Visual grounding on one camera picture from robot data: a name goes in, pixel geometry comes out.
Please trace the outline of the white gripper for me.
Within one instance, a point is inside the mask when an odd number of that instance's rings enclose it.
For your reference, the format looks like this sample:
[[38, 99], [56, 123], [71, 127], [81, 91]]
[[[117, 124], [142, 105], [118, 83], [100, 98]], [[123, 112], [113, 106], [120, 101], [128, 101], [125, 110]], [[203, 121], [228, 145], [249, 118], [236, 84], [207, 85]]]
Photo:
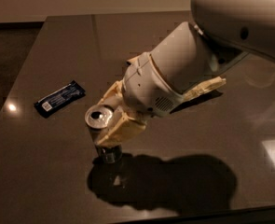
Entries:
[[144, 52], [127, 68], [121, 81], [116, 81], [98, 102], [113, 109], [107, 132], [100, 137], [102, 147], [115, 147], [146, 128], [146, 121], [139, 114], [164, 117], [180, 105], [184, 98], [173, 90], [156, 68], [149, 52]]

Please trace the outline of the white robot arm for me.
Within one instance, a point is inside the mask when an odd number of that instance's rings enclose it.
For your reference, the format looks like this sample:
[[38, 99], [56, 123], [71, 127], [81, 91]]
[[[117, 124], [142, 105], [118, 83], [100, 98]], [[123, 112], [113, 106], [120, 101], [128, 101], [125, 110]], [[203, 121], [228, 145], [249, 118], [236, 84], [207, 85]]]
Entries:
[[96, 145], [131, 139], [149, 119], [222, 85], [221, 74], [241, 59], [235, 49], [275, 62], [275, 0], [191, 0], [191, 14], [192, 22], [132, 58], [125, 76], [100, 100], [110, 113]]

